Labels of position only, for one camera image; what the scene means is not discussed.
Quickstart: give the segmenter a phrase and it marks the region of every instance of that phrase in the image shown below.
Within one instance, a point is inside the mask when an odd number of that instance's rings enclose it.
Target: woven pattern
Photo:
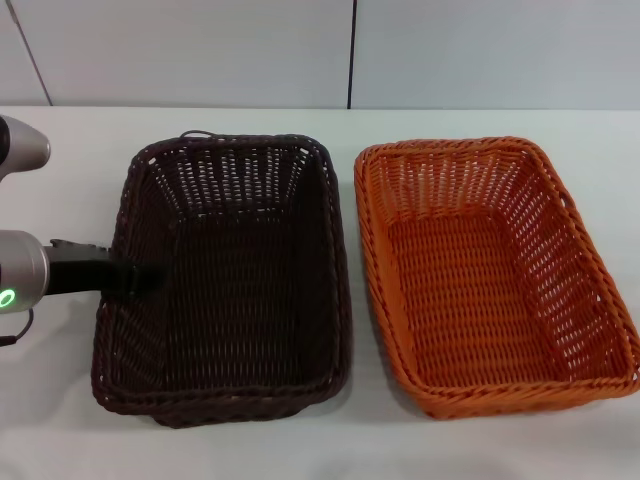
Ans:
[[[394,374],[427,414],[562,409],[638,389],[636,330],[539,147],[374,146],[355,180]]]
[[[145,298],[103,297],[92,384],[171,427],[289,416],[351,363],[337,180],[306,137],[185,135],[136,156],[112,252],[162,265]]]

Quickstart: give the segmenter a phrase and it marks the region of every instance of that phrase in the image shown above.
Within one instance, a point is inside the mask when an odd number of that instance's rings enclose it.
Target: orange wicker basket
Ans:
[[[355,167],[394,375],[436,418],[635,392],[640,342],[573,200],[519,138],[378,145]]]

